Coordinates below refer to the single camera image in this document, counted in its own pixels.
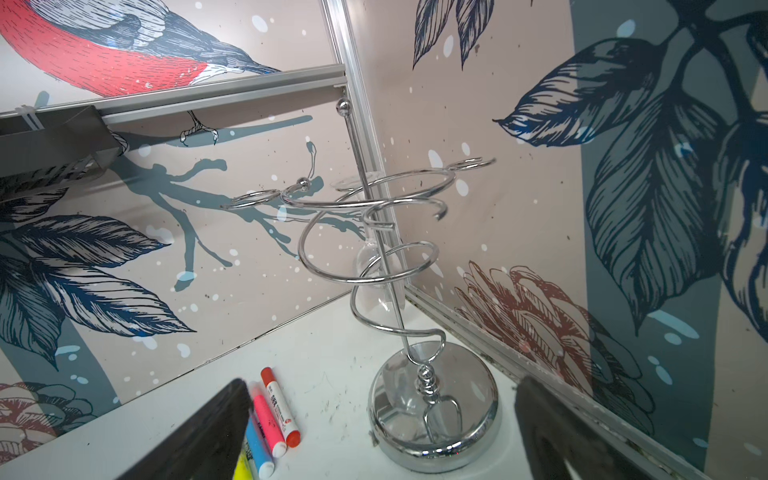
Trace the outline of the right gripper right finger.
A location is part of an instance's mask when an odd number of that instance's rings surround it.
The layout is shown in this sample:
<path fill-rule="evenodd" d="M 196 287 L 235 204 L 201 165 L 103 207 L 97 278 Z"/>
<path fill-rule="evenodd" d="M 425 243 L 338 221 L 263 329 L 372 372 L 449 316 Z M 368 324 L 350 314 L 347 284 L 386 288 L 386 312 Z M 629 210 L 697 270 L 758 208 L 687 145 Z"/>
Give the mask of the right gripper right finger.
<path fill-rule="evenodd" d="M 515 413 L 535 479 L 650 477 L 530 376 L 518 384 Z"/>

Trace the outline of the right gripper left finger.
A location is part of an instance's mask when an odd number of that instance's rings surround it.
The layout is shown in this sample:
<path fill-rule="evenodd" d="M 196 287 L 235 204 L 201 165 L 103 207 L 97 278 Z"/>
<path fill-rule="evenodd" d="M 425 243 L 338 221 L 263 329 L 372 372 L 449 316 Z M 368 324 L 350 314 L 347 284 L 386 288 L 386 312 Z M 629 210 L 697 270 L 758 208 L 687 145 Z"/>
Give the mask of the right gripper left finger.
<path fill-rule="evenodd" d="M 246 382 L 232 380 L 120 477 L 233 478 L 251 409 Z"/>

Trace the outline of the yellow pen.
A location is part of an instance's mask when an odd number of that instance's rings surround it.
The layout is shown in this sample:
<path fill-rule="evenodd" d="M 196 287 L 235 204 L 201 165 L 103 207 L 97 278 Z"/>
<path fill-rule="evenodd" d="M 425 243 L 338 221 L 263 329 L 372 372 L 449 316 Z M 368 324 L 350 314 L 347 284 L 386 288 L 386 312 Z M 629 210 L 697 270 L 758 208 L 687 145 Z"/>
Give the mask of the yellow pen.
<path fill-rule="evenodd" d="M 237 460 L 235 471 L 233 473 L 233 480 L 253 480 L 245 448 L 242 448 Z"/>

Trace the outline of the blue pen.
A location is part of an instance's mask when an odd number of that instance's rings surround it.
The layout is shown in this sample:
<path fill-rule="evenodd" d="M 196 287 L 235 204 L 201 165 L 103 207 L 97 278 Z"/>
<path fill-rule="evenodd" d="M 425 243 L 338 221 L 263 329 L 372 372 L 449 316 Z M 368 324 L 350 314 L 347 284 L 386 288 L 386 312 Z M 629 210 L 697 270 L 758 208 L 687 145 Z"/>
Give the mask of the blue pen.
<path fill-rule="evenodd" d="M 254 479 L 265 480 L 274 474 L 274 461 L 252 414 L 248 416 L 246 424 L 245 455 Z"/>

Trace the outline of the pink pen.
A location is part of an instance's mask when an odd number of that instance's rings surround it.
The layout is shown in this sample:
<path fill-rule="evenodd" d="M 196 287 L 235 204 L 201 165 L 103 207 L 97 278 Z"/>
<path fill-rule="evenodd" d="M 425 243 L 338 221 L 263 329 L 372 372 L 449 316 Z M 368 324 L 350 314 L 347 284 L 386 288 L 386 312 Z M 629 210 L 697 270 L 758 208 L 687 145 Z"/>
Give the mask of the pink pen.
<path fill-rule="evenodd" d="M 255 381 L 249 382 L 248 389 L 253 399 L 254 411 L 258 424 L 270 453 L 273 458 L 281 458 L 288 451 L 288 446 L 281 428 L 258 384 Z"/>

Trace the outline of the white marker pen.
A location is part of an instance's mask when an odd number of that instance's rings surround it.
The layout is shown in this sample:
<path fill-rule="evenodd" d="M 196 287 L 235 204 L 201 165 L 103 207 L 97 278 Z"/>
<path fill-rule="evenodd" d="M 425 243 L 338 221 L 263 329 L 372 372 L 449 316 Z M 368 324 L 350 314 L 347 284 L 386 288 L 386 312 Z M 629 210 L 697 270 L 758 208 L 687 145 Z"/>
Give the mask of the white marker pen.
<path fill-rule="evenodd" d="M 277 381 L 272 381 L 266 386 L 266 389 L 269 393 L 273 415 L 278 422 L 287 446 L 289 448 L 298 447 L 301 442 L 301 433 L 281 387 Z"/>

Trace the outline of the red marker cap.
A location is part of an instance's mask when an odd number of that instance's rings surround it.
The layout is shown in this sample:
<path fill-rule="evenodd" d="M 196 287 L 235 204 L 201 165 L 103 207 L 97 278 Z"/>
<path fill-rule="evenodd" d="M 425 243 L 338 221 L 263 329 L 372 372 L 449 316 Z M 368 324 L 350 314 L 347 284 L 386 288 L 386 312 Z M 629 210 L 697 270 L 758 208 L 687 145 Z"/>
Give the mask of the red marker cap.
<path fill-rule="evenodd" d="M 275 375 L 270 367 L 263 368 L 260 372 L 260 376 L 262 379 L 262 384 L 267 389 L 269 389 L 270 386 L 276 382 Z"/>

